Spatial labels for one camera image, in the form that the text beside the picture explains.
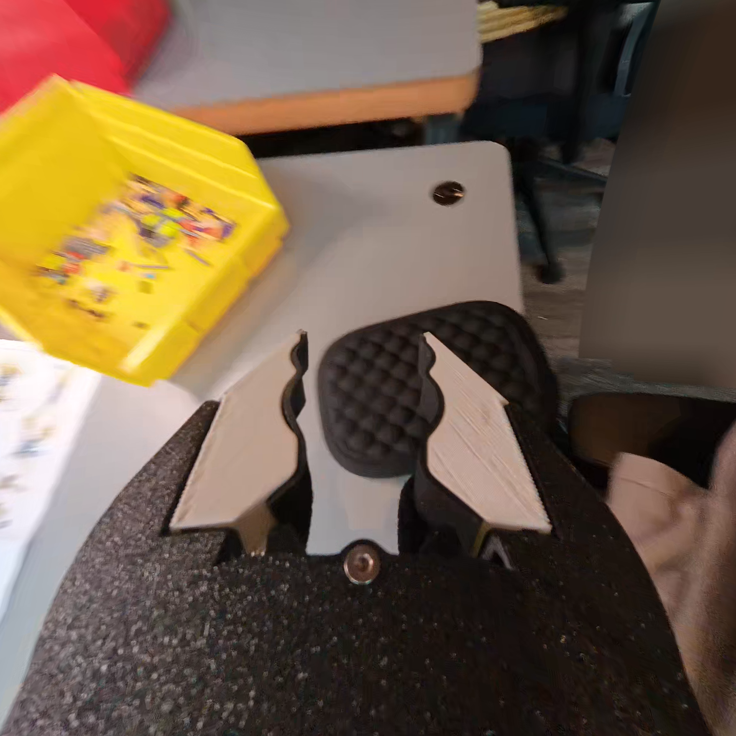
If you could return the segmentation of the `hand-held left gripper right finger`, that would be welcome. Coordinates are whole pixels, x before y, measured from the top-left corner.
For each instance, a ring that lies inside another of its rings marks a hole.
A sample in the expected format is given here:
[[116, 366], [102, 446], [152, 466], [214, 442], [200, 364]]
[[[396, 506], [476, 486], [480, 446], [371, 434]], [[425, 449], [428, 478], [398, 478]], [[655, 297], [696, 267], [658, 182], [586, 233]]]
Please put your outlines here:
[[419, 516], [453, 532], [469, 557], [480, 557], [494, 532], [551, 534], [509, 401], [432, 333], [420, 337], [418, 361], [428, 423], [414, 474]]

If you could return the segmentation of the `grey desk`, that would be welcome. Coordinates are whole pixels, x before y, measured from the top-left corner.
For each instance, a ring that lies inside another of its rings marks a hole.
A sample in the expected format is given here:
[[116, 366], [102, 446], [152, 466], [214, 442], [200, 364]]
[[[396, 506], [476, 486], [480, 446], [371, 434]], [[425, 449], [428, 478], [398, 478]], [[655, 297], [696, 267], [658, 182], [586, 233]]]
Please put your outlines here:
[[[306, 439], [314, 488], [308, 552], [357, 539], [398, 552], [403, 477], [368, 480], [327, 449], [317, 371], [327, 347], [373, 323], [456, 302], [523, 312], [509, 159], [499, 145], [457, 143], [260, 162], [291, 225], [281, 252], [170, 382], [101, 381], [2, 619], [2, 723], [66, 571], [115, 496], [205, 401], [297, 330], [308, 334]], [[457, 205], [439, 183], [466, 189]]]

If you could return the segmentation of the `dark office chair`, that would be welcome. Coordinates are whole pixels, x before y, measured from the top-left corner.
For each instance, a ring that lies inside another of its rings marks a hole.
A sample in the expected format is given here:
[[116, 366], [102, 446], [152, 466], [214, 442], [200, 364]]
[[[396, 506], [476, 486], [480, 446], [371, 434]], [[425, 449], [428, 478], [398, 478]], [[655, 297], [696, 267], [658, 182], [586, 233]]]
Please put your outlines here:
[[478, 4], [482, 61], [460, 132], [505, 146], [514, 195], [537, 235], [541, 283], [564, 271], [550, 240], [537, 181], [584, 183], [600, 197], [606, 176], [577, 166], [585, 145], [615, 143], [660, 2]]

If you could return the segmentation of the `printed instruction sheet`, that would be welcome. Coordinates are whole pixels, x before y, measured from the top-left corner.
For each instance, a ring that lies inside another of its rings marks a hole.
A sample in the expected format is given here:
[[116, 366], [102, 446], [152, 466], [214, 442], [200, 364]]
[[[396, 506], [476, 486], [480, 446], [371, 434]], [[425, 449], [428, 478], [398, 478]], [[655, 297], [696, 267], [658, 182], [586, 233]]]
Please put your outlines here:
[[1, 618], [101, 377], [1, 340]]

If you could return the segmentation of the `person's beige shirt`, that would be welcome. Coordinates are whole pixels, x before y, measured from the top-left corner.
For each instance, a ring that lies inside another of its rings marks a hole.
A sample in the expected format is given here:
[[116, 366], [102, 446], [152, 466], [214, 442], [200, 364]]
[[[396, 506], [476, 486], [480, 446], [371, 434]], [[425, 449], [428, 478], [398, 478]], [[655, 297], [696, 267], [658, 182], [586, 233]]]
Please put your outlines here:
[[607, 504], [665, 608], [704, 718], [735, 734], [735, 428], [701, 487], [652, 458], [620, 453]]

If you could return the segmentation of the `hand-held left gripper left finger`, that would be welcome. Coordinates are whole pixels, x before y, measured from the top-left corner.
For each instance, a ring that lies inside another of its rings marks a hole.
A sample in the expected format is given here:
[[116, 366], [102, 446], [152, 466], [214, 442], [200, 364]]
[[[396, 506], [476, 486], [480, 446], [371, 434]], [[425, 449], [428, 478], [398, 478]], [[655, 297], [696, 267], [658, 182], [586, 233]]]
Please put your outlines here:
[[169, 534], [223, 531], [221, 555], [306, 553], [311, 475], [298, 418], [308, 363], [308, 334], [298, 330], [226, 390]]

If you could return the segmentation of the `grey table with wooden edge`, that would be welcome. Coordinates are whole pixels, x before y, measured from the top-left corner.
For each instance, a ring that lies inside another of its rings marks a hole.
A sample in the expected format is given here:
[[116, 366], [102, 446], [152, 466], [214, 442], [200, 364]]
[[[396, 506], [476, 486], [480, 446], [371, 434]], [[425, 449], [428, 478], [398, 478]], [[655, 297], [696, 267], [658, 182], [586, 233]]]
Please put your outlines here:
[[133, 97], [232, 135], [463, 112], [475, 2], [187, 1]]

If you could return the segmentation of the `yellow plastic bin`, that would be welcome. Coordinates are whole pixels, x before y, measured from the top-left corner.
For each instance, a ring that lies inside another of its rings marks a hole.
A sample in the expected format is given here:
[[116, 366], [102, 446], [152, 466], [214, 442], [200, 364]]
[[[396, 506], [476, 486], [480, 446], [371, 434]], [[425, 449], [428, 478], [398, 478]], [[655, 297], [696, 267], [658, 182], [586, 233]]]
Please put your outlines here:
[[[179, 282], [152, 329], [69, 308], [36, 263], [130, 174], [237, 222], [223, 259]], [[148, 105], [51, 77], [2, 116], [2, 324], [55, 358], [121, 381], [170, 378], [281, 249], [289, 224], [246, 145]]]

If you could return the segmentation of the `red plastic bin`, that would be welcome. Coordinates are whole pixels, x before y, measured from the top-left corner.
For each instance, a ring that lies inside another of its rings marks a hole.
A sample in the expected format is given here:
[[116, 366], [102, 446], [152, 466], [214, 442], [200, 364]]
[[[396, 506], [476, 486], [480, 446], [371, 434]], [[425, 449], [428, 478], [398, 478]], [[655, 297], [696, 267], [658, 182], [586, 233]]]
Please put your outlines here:
[[52, 75], [129, 94], [170, 20], [166, 1], [2, 1], [1, 111]]

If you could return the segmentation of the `pile of colourful toy pieces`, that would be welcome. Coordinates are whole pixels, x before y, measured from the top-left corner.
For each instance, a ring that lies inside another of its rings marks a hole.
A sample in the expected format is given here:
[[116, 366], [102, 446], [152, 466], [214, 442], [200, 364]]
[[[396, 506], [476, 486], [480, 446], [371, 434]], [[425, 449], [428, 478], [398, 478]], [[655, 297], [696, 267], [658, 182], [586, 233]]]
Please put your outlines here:
[[130, 174], [117, 196], [36, 263], [34, 276], [69, 308], [136, 333], [168, 311], [179, 282], [213, 269], [238, 228], [178, 191]]

